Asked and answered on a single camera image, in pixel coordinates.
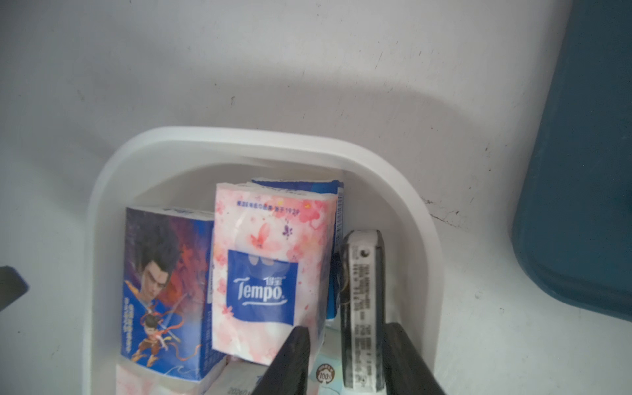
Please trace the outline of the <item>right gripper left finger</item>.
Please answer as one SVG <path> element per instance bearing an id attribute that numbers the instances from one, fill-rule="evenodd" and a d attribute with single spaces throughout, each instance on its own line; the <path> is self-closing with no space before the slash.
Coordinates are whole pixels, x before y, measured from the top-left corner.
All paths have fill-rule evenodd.
<path id="1" fill-rule="evenodd" d="M 309 357 L 309 329 L 294 327 L 252 395 L 306 395 Z"/>

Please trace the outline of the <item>black tissue pack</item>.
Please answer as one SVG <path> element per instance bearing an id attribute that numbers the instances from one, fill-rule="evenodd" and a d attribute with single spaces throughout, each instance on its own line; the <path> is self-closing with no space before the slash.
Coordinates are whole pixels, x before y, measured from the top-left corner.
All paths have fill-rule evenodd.
<path id="1" fill-rule="evenodd" d="M 341 250 L 341 340 L 344 387 L 357 393 L 385 389 L 384 242 L 378 230 L 354 230 Z"/>

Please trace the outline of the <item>pink white tissue pack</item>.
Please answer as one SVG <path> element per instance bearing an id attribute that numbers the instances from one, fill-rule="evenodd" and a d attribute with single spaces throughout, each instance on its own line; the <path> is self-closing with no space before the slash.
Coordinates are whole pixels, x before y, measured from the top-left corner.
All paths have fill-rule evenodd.
<path id="1" fill-rule="evenodd" d="M 313 361 L 324 341 L 336 194 L 216 186 L 212 346 L 270 365 L 297 326 Z"/>

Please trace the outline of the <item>dark blue Tempo pack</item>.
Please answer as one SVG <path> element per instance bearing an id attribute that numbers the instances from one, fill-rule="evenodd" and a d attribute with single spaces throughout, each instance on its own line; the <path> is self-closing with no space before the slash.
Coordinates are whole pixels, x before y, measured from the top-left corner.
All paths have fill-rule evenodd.
<path id="1" fill-rule="evenodd" d="M 343 195 L 344 182 L 340 180 L 311 181 L 311 180 L 275 180 L 257 178 L 252 179 L 255 184 L 271 188 L 309 191 L 319 194 L 337 195 L 337 212 L 335 216 L 335 229 L 332 234 L 332 261 L 330 265 L 329 292 L 327 303 L 327 321 L 336 319 L 340 308 L 340 290 L 342 288 L 342 261 L 340 248 L 342 245 L 343 231 Z"/>

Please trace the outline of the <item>light blue tissue pack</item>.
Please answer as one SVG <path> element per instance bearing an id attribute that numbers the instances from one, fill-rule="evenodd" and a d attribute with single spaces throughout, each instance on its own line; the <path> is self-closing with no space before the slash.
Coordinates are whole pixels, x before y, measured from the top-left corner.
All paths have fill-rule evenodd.
<path id="1" fill-rule="evenodd" d="M 317 355 L 309 375 L 308 395 L 341 395 L 343 371 L 340 352 L 325 346 Z"/>

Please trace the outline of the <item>purple tissue pack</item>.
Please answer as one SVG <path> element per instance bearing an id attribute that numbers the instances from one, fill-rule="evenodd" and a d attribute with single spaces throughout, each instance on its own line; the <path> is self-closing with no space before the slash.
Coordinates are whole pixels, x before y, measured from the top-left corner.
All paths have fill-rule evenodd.
<path id="1" fill-rule="evenodd" d="M 196 382 L 225 359 L 212 348 L 213 228 L 210 212 L 127 208 L 123 358 Z"/>

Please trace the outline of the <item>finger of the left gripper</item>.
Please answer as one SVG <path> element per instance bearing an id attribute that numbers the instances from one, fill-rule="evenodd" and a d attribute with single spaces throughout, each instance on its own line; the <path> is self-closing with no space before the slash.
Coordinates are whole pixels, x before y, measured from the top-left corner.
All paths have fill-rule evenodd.
<path id="1" fill-rule="evenodd" d="M 5 310 L 29 291 L 29 286 L 16 268 L 0 268 L 0 311 Z"/>

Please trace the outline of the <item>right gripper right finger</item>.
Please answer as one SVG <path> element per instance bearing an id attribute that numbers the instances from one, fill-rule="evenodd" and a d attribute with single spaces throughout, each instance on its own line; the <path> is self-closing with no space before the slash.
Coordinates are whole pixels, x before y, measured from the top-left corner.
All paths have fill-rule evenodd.
<path id="1" fill-rule="evenodd" d="M 383 335 L 383 368 L 388 395 L 445 395 L 401 324 L 385 324 Z"/>

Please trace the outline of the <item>white storage box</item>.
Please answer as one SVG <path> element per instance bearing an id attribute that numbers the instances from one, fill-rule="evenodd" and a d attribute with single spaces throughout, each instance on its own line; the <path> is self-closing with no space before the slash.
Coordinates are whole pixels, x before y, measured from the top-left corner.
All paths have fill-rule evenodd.
<path id="1" fill-rule="evenodd" d="M 87 213 L 82 391 L 112 394 L 139 324 L 144 245 L 127 240 L 130 209 L 142 233 L 177 245 L 170 220 L 209 212 L 202 305 L 191 324 L 215 348 L 267 365 L 303 326 L 307 365 L 323 345 L 332 257 L 340 253 L 342 309 L 363 365 L 378 336 L 371 313 L 400 324 L 426 365 L 439 337 L 441 248 L 426 205 L 374 153 L 343 141 L 226 128 L 157 128 L 106 164 Z"/>

